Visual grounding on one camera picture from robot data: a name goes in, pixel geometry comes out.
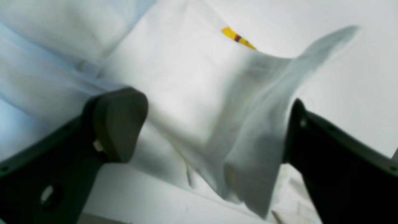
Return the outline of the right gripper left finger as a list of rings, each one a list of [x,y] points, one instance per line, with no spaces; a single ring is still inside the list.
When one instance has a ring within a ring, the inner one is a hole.
[[[131,160],[148,115],[134,88],[92,97],[80,116],[1,162],[1,220],[75,224],[105,163]]]

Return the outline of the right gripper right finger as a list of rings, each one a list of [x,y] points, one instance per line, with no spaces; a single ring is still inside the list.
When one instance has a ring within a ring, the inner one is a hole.
[[[396,224],[397,161],[354,139],[296,99],[283,163],[302,175],[324,224]]]

